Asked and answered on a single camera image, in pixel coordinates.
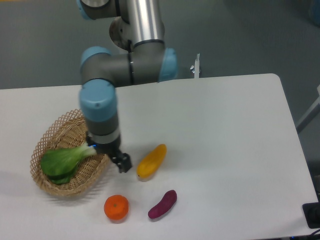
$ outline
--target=white table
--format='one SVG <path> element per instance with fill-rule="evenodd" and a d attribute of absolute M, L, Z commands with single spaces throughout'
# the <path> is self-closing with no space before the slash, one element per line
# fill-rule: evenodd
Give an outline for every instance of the white table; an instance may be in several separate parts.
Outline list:
<path fill-rule="evenodd" d="M 80 86 L 0 90 L 0 238 L 77 240 L 251 240 L 306 235 L 302 204 L 317 197 L 279 78 L 274 74 L 181 79 L 117 89 L 122 150 L 135 166 L 165 143 L 154 178 L 111 165 L 82 198 L 60 199 L 31 178 L 37 142 L 78 108 Z M 174 189 L 157 222 L 148 211 Z M 111 223 L 107 197 L 129 216 Z"/>

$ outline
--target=metal stand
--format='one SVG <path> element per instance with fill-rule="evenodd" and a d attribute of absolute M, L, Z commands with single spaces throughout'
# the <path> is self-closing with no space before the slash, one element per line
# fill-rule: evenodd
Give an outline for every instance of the metal stand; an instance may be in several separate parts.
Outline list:
<path fill-rule="evenodd" d="M 299 134 L 305 127 L 320 113 L 320 85 L 318 86 L 319 97 L 309 107 L 309 109 L 303 114 L 295 125 L 296 131 Z"/>

